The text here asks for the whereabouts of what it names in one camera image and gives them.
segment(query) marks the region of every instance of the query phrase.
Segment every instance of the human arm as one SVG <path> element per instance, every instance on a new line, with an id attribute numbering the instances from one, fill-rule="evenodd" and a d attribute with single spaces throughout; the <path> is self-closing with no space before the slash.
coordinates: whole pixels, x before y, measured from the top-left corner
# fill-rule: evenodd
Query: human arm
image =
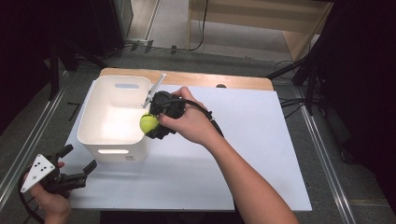
<path id="1" fill-rule="evenodd" d="M 174 94 L 197 102 L 186 87 Z M 195 106 L 186 105 L 185 114 L 179 119 L 160 115 L 160 123 L 204 146 L 213 155 L 246 223 L 298 223 L 274 188 L 233 149 Z"/>
<path id="2" fill-rule="evenodd" d="M 58 166 L 62 168 L 64 162 L 59 162 Z M 71 207 L 66 198 L 59 194 L 48 193 L 39 183 L 30 189 L 30 193 L 35 197 L 38 206 L 44 211 L 46 224 L 67 223 Z"/>

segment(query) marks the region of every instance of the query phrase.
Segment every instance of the gray floor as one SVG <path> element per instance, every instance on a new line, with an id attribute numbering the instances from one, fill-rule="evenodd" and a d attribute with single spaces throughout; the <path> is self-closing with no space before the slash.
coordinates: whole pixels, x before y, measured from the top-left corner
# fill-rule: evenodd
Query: gray floor
<path id="1" fill-rule="evenodd" d="M 162 1 L 160 4 L 159 15 L 164 10 L 162 7 L 166 7 L 163 2 L 166 1 Z M 164 30 L 156 31 L 156 29 L 160 29 L 156 27 L 156 24 L 158 23 L 154 23 L 150 35 L 150 38 L 154 39 L 154 43 L 158 43 L 159 47 L 166 47 L 161 46 L 161 43 L 164 44 L 167 41 L 170 43 L 169 45 L 174 45 L 171 42 L 174 38 L 166 38 L 167 36 L 171 37 L 170 34 L 173 32 L 169 31 L 165 33 Z M 236 31 L 230 30 L 229 32 L 236 34 L 239 27 L 236 28 L 238 28 Z M 277 31 L 268 31 L 268 34 L 275 33 Z M 288 64 L 280 63 L 276 66 L 277 62 L 290 59 L 285 54 L 284 41 L 280 35 L 271 38 L 271 41 L 267 42 L 267 44 L 262 43 L 261 48 L 264 51 L 266 51 L 266 47 L 270 49 L 265 52 L 265 59 L 251 54 L 249 48 L 242 52 L 240 50 L 242 48 L 233 46 L 234 42 L 232 40 L 227 43 L 231 47 L 219 51 L 214 50 L 220 49 L 220 46 L 217 46 L 213 51 L 204 51 L 204 53 L 178 52 L 175 55 L 171 55 L 167 50 L 153 49 L 150 53 L 145 53 L 143 48 L 138 48 L 136 51 L 125 50 L 105 60 L 105 62 L 111 66 L 120 68 L 147 68 L 232 76 L 264 77 L 273 72 L 275 67 L 279 69 Z M 276 48 L 271 49 L 273 46 L 279 46 L 279 50 L 276 51 Z M 206 44 L 205 49 L 210 49 L 210 44 Z M 81 62 L 78 71 L 75 74 L 71 74 L 70 85 L 66 88 L 64 97 L 59 103 L 48 127 L 40 137 L 33 152 L 34 156 L 37 153 L 51 153 L 64 144 L 75 119 L 70 120 L 75 108 L 69 105 L 68 102 L 81 103 L 92 80 L 96 79 L 99 73 L 100 70 L 91 63 Z M 292 76 L 293 73 L 290 72 L 282 76 L 283 78 L 279 77 L 273 81 L 274 88 L 279 97 L 296 97 L 295 88 L 290 84 L 289 80 L 284 79 L 291 78 Z M 4 179 L 6 176 L 12 162 L 20 152 L 25 139 L 34 128 L 35 122 L 38 120 L 47 103 L 48 95 L 49 87 L 46 87 L 37 94 L 32 102 L 26 106 L 0 136 L 1 179 Z M 285 108 L 285 115 L 289 114 L 294 108 L 292 106 Z M 380 188 L 375 182 L 373 174 L 360 165 L 344 163 L 340 158 L 340 148 L 334 140 L 329 125 L 319 115 L 316 109 L 314 109 L 314 120 L 331 158 L 335 172 L 338 174 L 340 183 L 351 204 L 357 223 L 396 223 L 396 216 L 387 205 Z M 301 223 L 342 223 L 329 183 L 319 162 L 318 153 L 315 150 L 311 135 L 306 127 L 302 110 L 297 110 L 296 113 L 286 119 L 286 122 L 307 186 L 308 195 L 313 205 L 312 212 L 296 213 L 297 217 Z M 2 223 L 22 223 L 27 217 L 26 212 L 21 207 L 16 192 L 16 189 L 12 190 L 6 205 L 0 213 Z M 99 212 L 73 211 L 70 222 L 98 223 Z"/>

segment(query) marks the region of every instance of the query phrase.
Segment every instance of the tennis ball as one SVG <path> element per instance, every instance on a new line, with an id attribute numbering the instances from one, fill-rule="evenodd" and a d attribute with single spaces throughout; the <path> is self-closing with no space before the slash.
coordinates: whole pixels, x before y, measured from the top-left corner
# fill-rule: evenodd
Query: tennis ball
<path id="1" fill-rule="evenodd" d="M 155 127 L 157 127 L 159 122 L 154 115 L 150 113 L 145 113 L 140 119 L 139 124 L 140 124 L 140 130 L 142 130 L 142 132 L 146 134 L 149 131 L 155 129 Z"/>

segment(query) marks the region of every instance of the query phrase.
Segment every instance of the white plastic basket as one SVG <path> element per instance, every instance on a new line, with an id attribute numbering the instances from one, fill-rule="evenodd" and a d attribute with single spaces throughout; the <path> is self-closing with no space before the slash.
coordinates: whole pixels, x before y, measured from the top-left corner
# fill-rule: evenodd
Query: white plastic basket
<path id="1" fill-rule="evenodd" d="M 99 161 L 141 161 L 148 138 L 139 127 L 150 81 L 145 77 L 96 79 L 78 127 L 78 141 Z"/>

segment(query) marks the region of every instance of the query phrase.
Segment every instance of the human hand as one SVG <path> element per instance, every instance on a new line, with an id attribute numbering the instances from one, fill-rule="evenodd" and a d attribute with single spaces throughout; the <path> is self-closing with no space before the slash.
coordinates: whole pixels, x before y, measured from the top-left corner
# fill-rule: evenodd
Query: human hand
<path id="1" fill-rule="evenodd" d="M 64 162 L 58 162 L 58 167 L 64 167 Z M 66 223 L 71 212 L 70 203 L 66 198 L 47 192 L 39 183 L 32 186 L 30 193 L 35 197 L 38 206 L 44 210 L 46 223 Z"/>
<path id="2" fill-rule="evenodd" d="M 172 94 L 181 97 L 182 99 L 191 100 L 206 109 L 204 104 L 198 102 L 191 94 L 187 87 L 181 87 L 178 91 Z M 164 114 L 160 114 L 159 122 L 161 125 L 168 127 L 180 133 L 187 140 L 200 145 L 205 145 L 209 137 L 220 136 L 216 128 L 200 111 L 193 105 L 186 104 L 184 115 L 179 119 L 172 119 Z"/>

